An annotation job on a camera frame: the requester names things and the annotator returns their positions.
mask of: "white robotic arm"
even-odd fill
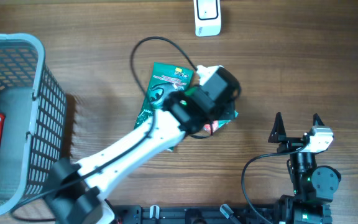
[[[222,66],[198,66],[197,72],[200,85],[170,93],[161,110],[113,145],[76,164],[54,163],[43,192],[50,192],[44,200],[59,223],[111,223],[105,199],[125,176],[226,112],[241,90],[237,79]],[[73,184],[62,189],[67,183]]]
[[[104,199],[109,196],[117,184],[151,157],[164,149],[176,146],[183,138],[185,138],[186,132],[180,130],[180,123],[169,111],[155,110],[154,113],[156,120],[155,126],[149,135],[150,138],[146,139],[124,157],[104,168],[101,173],[85,179],[85,183],[89,188],[97,187],[100,190],[98,198],[102,202],[103,216],[98,222],[99,224],[111,223],[114,219],[114,213]],[[152,119],[153,118],[149,118],[137,129],[118,140],[118,142],[107,147],[105,150],[78,161],[77,164],[81,165],[78,173],[80,175],[85,175],[91,172],[96,167],[119,156],[126,149],[139,142],[144,137],[144,134],[150,129]]]

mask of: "robotic arm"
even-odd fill
[[[68,159],[54,163],[43,192],[79,180],[103,167],[83,183],[78,181],[44,197],[59,223],[110,223],[114,213],[104,200],[125,176],[225,113],[227,105],[237,97],[234,94],[240,92],[237,79],[220,66],[199,66],[197,73],[201,85],[170,93],[162,109],[154,111],[153,118],[118,142],[76,164],[70,164]]]
[[[285,133],[281,113],[276,114],[270,143],[279,143],[277,153],[293,152],[287,160],[294,196],[282,195],[275,204],[274,223],[332,223],[328,203],[334,199],[341,174],[329,166],[317,166],[315,155],[326,151],[334,140],[332,129],[320,117],[313,116],[313,126],[301,138],[289,138]]]

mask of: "white wall switch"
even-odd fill
[[[196,35],[207,37],[221,32],[221,2],[220,0],[193,0]]]

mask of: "gray plastic basket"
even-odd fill
[[[40,193],[60,157],[66,96],[29,34],[0,34],[0,215]]]

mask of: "wooden table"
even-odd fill
[[[73,161],[133,129],[144,97],[129,54],[144,37],[168,37],[194,63],[224,65],[241,82],[236,121],[213,138],[188,138],[174,153],[155,156],[119,184],[112,204],[244,204],[241,170],[252,157],[275,152],[277,145],[267,143],[275,113],[282,112],[294,137],[318,113],[336,138],[317,162],[342,174],[331,204],[334,222],[358,223],[358,3],[223,1],[222,15],[219,36],[197,38],[192,2],[0,6],[0,32],[28,32],[44,43],[47,64],[74,99],[67,128]],[[135,58],[145,86],[153,62],[190,67],[167,43],[148,42]],[[254,203],[291,194],[287,159],[249,167],[246,187]],[[47,217],[40,204],[22,213]],[[14,223],[7,215],[2,222]]]

